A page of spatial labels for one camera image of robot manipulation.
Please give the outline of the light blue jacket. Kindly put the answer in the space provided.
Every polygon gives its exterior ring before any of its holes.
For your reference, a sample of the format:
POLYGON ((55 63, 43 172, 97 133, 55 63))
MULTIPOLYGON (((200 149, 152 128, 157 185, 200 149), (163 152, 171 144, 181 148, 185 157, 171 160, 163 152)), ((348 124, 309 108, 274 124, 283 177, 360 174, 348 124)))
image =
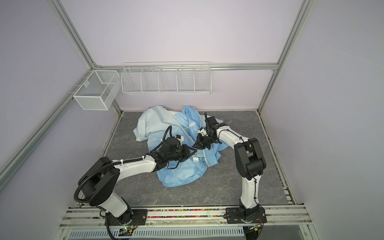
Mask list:
MULTIPOLYGON (((139 117, 133 130, 136 141, 147 141, 148 149, 153 150, 162 141, 166 129, 172 126, 172 135, 182 136, 182 144, 192 147, 197 140, 200 128, 206 128, 203 116, 192 107, 186 106, 181 112, 174 112, 162 106, 151 107, 139 117)), ((160 182, 167 188, 190 184, 201 178, 209 167, 219 163, 220 151, 229 146, 226 143, 211 144, 210 149, 198 150, 188 160, 178 164, 175 161, 157 171, 160 182)))

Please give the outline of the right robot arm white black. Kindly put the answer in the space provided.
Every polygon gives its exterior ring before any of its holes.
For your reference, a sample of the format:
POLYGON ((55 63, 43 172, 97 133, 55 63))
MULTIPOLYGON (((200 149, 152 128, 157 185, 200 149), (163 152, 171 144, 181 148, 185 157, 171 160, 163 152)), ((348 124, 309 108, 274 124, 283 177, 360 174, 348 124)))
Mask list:
POLYGON ((213 144, 227 144, 234 150, 236 168, 242 177, 242 195, 237 209, 228 210, 227 220, 240 219, 245 223, 259 220, 265 223, 265 210, 258 198, 259 183, 266 160, 256 138, 247 138, 232 130, 226 123, 219 123, 215 117, 205 114, 206 127, 198 131, 194 148, 210 149, 213 144))

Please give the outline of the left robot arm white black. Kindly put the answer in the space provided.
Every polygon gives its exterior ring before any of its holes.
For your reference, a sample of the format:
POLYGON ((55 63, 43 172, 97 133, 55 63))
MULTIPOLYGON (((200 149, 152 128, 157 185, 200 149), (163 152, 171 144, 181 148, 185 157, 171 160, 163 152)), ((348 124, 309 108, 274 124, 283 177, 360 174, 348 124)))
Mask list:
POLYGON ((130 218, 132 210, 129 204, 115 192, 117 182, 129 177, 152 173, 169 167, 170 162, 180 163, 190 159, 197 149, 183 144, 180 135, 173 136, 169 126, 161 142, 142 157, 115 160, 102 157, 81 177, 74 193, 77 203, 88 203, 115 218, 130 218))

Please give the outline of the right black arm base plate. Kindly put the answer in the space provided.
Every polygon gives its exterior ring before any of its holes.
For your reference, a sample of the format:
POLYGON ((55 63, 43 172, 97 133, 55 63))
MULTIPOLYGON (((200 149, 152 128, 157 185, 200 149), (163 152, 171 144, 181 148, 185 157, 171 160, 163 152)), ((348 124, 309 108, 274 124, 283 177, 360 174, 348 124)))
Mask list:
POLYGON ((224 219, 227 220, 228 224, 265 224, 267 222, 265 209, 261 206, 251 209, 244 207, 226 208, 224 219))

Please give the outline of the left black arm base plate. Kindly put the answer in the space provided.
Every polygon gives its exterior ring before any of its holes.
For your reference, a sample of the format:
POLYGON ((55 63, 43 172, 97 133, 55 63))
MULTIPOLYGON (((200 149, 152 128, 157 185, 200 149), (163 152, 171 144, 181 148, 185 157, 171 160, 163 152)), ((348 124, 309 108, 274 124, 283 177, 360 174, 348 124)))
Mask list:
POLYGON ((106 219, 108 220, 109 226, 143 226, 146 223, 147 215, 147 209, 133 209, 126 211, 118 218, 107 213, 106 219))

